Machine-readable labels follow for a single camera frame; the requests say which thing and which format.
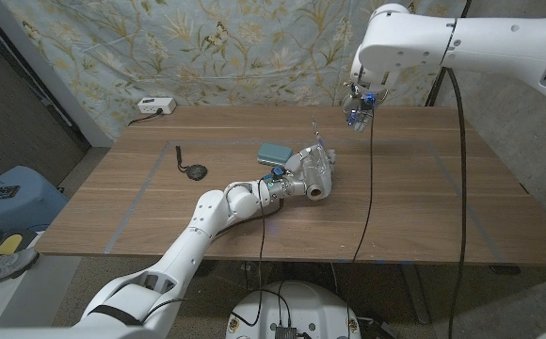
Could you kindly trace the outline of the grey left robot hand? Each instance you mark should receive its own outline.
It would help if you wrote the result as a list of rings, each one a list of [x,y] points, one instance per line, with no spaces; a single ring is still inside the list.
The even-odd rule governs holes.
[[[332,174],[336,160],[333,149],[316,144],[292,155],[281,169],[266,180],[271,200],[306,196],[311,201],[325,199],[332,191]]]

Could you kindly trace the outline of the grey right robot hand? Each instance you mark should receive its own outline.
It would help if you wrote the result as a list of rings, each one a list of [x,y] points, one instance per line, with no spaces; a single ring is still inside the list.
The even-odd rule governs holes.
[[[352,81],[344,82],[349,93],[342,101],[345,121],[355,132],[373,124],[375,110],[385,101],[388,90],[370,90]]]

